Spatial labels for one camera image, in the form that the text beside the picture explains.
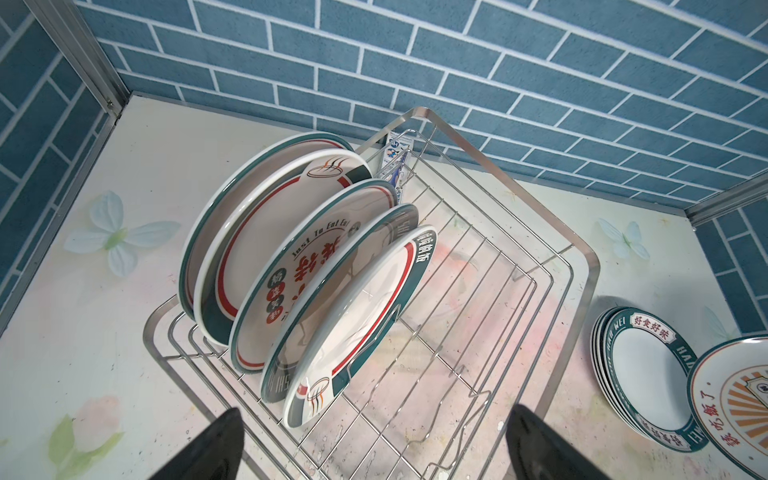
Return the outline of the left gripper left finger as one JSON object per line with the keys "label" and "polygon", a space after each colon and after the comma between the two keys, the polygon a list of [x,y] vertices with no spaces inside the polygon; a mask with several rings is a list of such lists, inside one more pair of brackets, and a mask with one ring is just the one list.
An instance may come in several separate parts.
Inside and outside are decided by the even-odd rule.
{"label": "left gripper left finger", "polygon": [[151,479],[235,479],[244,453],[244,437],[240,410],[230,408]]}

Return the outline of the red ring green plate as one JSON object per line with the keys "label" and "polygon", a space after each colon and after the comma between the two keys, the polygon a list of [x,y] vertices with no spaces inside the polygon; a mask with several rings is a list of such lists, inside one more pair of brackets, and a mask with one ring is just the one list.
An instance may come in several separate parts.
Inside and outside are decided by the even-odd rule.
{"label": "red ring green plate", "polygon": [[339,293],[302,356],[284,399],[283,423],[299,428],[349,385],[405,310],[434,253],[431,225],[402,235]]}

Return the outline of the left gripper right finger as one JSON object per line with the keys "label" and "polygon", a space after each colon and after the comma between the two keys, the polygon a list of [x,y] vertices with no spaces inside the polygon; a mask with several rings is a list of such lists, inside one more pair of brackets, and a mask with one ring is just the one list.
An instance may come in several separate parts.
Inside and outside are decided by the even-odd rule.
{"label": "left gripper right finger", "polygon": [[505,439],[517,479],[609,479],[523,404],[511,409]]}

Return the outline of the metal wire dish rack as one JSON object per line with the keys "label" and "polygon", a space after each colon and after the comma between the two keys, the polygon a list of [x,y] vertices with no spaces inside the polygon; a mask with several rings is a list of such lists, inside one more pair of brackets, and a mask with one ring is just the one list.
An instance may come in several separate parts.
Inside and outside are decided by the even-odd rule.
{"label": "metal wire dish rack", "polygon": [[596,252],[435,112],[416,107],[360,147],[385,175],[408,139],[403,198],[439,234],[411,303],[351,384],[292,429],[176,298],[147,320],[151,357],[208,421],[243,417],[259,479],[502,479],[516,403],[544,417],[600,273]]}

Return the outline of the thin red rim plate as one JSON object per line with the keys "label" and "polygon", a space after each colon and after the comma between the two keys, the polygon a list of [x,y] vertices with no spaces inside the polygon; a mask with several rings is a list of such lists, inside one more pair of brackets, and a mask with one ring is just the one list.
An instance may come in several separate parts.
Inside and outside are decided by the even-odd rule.
{"label": "thin red rim plate", "polygon": [[767,336],[721,343],[694,364],[688,403],[708,440],[755,479],[767,477]]}

